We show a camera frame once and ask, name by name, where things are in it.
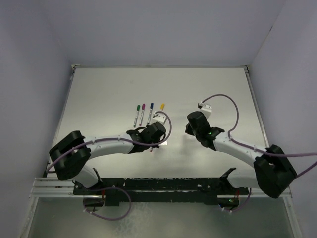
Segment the blue whiteboard marker pen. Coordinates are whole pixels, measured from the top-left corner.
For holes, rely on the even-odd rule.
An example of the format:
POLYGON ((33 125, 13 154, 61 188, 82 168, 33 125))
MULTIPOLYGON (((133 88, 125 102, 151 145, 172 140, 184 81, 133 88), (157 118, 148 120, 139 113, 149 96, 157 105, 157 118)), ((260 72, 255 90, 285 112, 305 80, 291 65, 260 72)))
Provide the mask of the blue whiteboard marker pen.
POLYGON ((149 109, 149 115, 148 115, 147 125, 150 125, 152 113, 153 113, 153 109, 149 109))

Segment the purple whiteboard marker pen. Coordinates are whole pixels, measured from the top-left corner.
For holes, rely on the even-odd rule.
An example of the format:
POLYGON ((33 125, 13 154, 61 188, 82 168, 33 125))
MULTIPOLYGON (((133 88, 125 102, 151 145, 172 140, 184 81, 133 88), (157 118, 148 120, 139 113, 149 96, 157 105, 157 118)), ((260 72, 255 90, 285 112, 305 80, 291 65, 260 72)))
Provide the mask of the purple whiteboard marker pen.
POLYGON ((145 110, 142 110, 142 109, 141 109, 141 115, 140 115, 140 122, 139 122, 139 126, 142 126, 143 119, 144 119, 144 112, 145 112, 145 110))

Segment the green whiteboard marker pen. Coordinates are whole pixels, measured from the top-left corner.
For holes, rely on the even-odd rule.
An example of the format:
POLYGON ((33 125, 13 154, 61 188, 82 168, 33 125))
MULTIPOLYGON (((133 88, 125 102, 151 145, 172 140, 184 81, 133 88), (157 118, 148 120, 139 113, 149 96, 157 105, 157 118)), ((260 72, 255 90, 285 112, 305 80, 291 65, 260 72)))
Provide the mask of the green whiteboard marker pen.
POLYGON ((137 121, 138 121, 138 116, 139 116, 139 111, 136 110, 136 114, 135 114, 135 118, 134 118, 134 123, 133 123, 133 127, 135 128, 137 125, 137 121))

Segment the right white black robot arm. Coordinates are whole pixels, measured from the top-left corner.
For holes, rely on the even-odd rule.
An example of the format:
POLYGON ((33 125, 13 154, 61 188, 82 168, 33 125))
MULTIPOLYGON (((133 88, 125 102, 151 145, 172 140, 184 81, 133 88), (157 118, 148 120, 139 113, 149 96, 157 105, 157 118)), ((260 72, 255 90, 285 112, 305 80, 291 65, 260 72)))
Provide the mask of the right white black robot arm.
POLYGON ((271 198, 278 198, 297 178, 297 172, 283 150, 272 145, 256 149, 233 142, 228 133, 219 127, 211 127, 206 116, 199 111, 187 115, 185 132, 194 136, 202 146, 228 154, 251 166, 254 171, 229 172, 220 182, 221 190, 232 194, 240 187, 258 188, 271 198))

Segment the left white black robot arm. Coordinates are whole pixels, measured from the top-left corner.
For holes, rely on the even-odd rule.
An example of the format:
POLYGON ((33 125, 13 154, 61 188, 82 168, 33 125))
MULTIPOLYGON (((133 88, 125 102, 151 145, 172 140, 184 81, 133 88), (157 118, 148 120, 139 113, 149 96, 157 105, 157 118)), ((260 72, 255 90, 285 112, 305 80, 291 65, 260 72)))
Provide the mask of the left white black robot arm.
POLYGON ((102 180, 95 168, 86 165, 88 160, 111 154, 141 153, 153 144, 157 147, 165 136, 166 129, 159 122, 105 138, 85 138, 76 130, 55 145, 49 155, 59 180, 73 179, 90 194, 97 194, 102 189, 102 180))

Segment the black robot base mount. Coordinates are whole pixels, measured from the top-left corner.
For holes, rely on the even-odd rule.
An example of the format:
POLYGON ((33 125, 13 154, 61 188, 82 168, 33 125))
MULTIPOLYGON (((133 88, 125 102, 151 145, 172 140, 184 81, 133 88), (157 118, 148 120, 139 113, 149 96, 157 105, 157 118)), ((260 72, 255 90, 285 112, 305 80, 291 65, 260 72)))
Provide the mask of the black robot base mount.
POLYGON ((234 188, 219 178, 102 178, 92 188, 74 183, 74 195, 97 196, 104 206, 119 206, 121 202, 203 203, 228 205, 237 195, 247 195, 247 188, 234 188))

